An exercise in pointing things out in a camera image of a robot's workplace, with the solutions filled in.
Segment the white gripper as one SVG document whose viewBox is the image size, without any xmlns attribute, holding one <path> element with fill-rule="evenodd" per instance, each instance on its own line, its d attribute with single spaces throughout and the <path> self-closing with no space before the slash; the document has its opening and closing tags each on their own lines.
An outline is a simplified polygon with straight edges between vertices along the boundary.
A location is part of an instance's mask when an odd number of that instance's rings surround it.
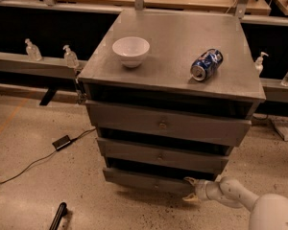
<svg viewBox="0 0 288 230">
<path fill-rule="evenodd" d="M 182 200 L 185 202 L 196 203 L 199 200 L 218 201 L 222 197 L 222 191 L 218 182 L 208 180 L 198 180 L 193 177 L 186 176 L 184 178 L 190 185 L 195 186 L 195 194 L 185 196 Z"/>
</svg>

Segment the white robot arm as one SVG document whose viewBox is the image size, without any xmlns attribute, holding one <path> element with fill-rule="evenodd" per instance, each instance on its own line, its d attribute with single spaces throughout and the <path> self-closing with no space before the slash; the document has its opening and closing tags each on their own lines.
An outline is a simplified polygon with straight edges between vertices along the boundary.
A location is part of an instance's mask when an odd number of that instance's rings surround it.
<svg viewBox="0 0 288 230">
<path fill-rule="evenodd" d="M 214 200 L 230 208 L 245 207 L 250 212 L 249 230 L 288 230 L 288 198 L 283 195 L 256 195 L 228 176 L 220 181 L 184 180 L 194 188 L 184 201 Z"/>
</svg>

